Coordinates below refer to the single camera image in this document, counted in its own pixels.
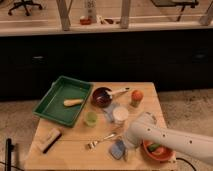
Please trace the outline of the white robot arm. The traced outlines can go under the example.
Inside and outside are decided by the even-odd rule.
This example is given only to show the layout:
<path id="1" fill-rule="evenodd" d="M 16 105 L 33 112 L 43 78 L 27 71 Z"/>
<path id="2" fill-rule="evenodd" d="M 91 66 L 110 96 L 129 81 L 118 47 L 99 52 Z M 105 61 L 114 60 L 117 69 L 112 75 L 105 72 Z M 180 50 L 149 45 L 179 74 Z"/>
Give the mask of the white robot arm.
<path id="1" fill-rule="evenodd" d="M 149 112 L 142 112 L 129 124 L 122 140 L 127 149 L 138 148 L 143 140 L 149 140 L 213 165 L 213 137 L 159 127 Z"/>

